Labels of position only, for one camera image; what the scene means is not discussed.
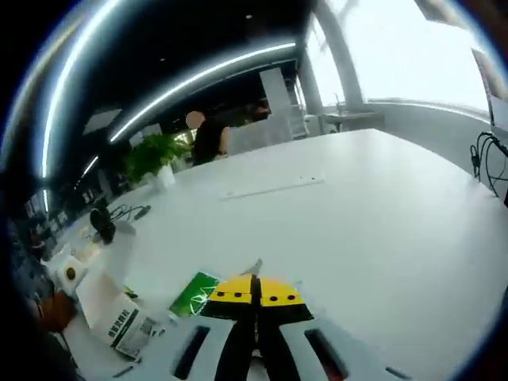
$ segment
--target desk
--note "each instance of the desk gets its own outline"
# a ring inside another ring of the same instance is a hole
[[[141,297],[166,299],[200,268],[227,278],[261,257],[261,275],[302,281],[311,308],[418,379],[447,379],[496,318],[508,210],[415,144],[363,130],[175,177],[165,194],[122,200],[152,205],[125,275]],[[311,177],[322,181],[288,188]],[[260,188],[279,191],[228,198]]]

